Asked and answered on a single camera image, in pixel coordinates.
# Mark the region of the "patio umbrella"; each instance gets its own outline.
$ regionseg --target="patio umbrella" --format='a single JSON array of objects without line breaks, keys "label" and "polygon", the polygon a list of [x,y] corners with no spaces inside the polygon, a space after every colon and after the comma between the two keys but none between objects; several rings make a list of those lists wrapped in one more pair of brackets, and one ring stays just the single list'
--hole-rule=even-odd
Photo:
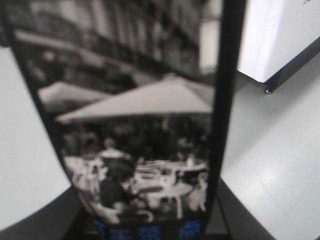
[{"label": "patio umbrella", "polygon": [[165,78],[57,117],[62,123],[88,122],[118,116],[209,114],[214,90],[182,77]]},{"label": "patio umbrella", "polygon": [[50,113],[66,113],[111,96],[62,81],[39,89],[38,94],[45,109]]}]

